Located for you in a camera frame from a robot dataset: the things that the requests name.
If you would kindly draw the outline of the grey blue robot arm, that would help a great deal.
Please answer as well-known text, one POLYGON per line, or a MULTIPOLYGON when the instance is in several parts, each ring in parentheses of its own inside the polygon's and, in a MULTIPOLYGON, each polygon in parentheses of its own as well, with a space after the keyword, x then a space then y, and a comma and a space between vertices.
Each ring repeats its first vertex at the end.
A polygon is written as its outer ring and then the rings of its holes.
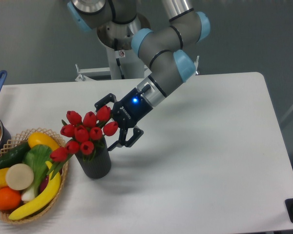
POLYGON ((210 33, 210 22, 196 12, 189 0, 163 1, 169 27, 154 32, 137 11, 134 0, 71 0, 67 7, 75 22, 85 31, 96 29, 99 40, 113 52, 131 50, 151 71, 121 100, 108 94, 97 109, 113 103, 112 118, 118 123, 119 138, 108 150, 131 147, 142 135, 137 123, 178 87, 197 68, 184 52, 210 33))

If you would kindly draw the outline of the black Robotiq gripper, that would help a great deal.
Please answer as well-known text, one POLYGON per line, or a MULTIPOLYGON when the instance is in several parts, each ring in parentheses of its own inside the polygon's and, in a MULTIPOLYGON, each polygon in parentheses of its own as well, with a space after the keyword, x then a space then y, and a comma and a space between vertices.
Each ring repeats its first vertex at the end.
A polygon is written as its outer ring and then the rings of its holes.
POLYGON ((117 101, 114 94, 109 93, 94 104, 96 112, 109 103, 114 104, 111 109, 112 118, 118 123, 120 133, 118 140, 111 144, 107 150, 112 151, 116 147, 122 148, 123 146, 130 148, 144 134, 144 131, 135 125, 146 116, 153 107, 146 101, 137 88, 132 89, 119 101, 117 101), (133 128, 133 135, 127 140, 126 136, 129 128, 133 128))

